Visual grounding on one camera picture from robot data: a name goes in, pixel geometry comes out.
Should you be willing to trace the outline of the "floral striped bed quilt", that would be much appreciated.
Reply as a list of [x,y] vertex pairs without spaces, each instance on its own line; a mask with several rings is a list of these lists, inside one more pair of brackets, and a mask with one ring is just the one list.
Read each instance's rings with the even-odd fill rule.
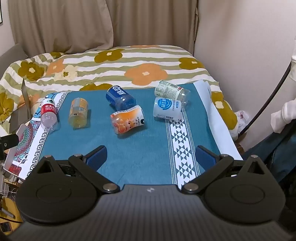
[[160,80],[175,85],[203,80],[209,83],[212,101],[229,129],[238,137],[238,120],[224,99],[219,83],[205,66],[185,49],[171,45],[133,45],[83,53],[43,53],[17,60],[1,74],[1,135],[9,133],[13,111],[24,104],[25,81],[35,112],[46,95],[61,91],[103,90],[112,85],[125,89],[150,88]]

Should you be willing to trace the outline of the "white blue label cup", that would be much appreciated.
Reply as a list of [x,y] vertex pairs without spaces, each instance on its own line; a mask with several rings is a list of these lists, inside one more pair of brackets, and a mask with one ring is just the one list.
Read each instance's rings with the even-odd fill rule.
[[154,100],[153,116],[166,120],[181,120],[182,103],[179,100],[156,97]]

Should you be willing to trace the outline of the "yellow orange label cup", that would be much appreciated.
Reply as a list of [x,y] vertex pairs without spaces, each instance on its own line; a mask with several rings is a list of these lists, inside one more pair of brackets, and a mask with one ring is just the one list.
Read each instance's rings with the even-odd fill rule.
[[69,124],[74,129],[83,128],[87,124],[88,102],[83,98],[75,98],[71,102]]

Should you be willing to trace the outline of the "grey open laptop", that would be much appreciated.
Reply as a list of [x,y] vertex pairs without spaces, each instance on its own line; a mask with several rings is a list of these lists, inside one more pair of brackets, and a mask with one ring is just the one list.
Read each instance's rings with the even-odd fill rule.
[[17,110],[13,111],[11,114],[9,133],[15,133],[21,124],[26,123],[32,118],[30,99],[24,79],[22,81],[21,91],[24,104],[19,106]]

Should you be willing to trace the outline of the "white plastic bag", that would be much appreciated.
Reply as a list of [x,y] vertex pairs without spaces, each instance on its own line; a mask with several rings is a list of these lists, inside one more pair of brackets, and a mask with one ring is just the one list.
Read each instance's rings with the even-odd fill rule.
[[244,128],[248,124],[249,115],[243,110],[239,110],[235,114],[237,116],[238,126]]

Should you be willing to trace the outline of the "red label clear cup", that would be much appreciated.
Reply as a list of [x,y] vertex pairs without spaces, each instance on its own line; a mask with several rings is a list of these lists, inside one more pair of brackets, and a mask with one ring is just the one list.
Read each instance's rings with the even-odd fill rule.
[[41,103],[41,126],[43,129],[53,128],[57,123],[57,111],[52,98],[45,98]]

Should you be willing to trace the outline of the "white garment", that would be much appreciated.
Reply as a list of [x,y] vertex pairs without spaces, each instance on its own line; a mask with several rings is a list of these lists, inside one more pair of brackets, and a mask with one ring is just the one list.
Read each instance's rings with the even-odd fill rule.
[[281,133],[284,127],[296,119],[296,99],[286,102],[282,109],[271,114],[270,124],[275,133]]

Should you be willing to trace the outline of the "framed wall picture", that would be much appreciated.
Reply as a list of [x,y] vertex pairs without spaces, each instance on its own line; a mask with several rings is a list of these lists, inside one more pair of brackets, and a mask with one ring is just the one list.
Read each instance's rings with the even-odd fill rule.
[[1,0],[0,0],[0,24],[3,23],[3,14],[2,14],[2,4],[1,4]]

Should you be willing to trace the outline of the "teal patterned mat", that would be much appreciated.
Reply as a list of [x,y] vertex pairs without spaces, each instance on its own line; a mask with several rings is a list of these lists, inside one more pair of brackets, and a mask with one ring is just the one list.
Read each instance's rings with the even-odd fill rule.
[[[152,88],[130,89],[128,93],[143,110],[145,124],[118,135],[111,125],[114,110],[104,90],[52,93],[58,112],[57,128],[53,132],[43,129],[37,111],[29,124],[18,130],[20,142],[10,149],[4,169],[24,180],[45,155],[65,160],[104,145],[107,160],[97,171],[117,185],[183,186],[205,171],[195,157],[197,146],[240,160],[227,126],[211,101],[209,84],[199,80],[185,88],[191,93],[180,121],[153,116]],[[68,118],[71,102],[78,97],[88,102],[87,124],[74,129]]]

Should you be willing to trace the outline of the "orange cartoon label cup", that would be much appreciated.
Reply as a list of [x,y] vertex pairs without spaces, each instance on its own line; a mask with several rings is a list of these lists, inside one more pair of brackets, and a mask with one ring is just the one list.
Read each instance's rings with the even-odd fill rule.
[[123,134],[145,124],[144,113],[139,105],[127,110],[116,111],[110,115],[114,132]]

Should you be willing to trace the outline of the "beige curtain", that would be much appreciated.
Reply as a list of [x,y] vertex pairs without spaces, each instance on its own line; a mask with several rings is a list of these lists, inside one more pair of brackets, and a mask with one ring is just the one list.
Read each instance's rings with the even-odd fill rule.
[[131,45],[194,50],[197,1],[8,1],[14,41],[28,56]]

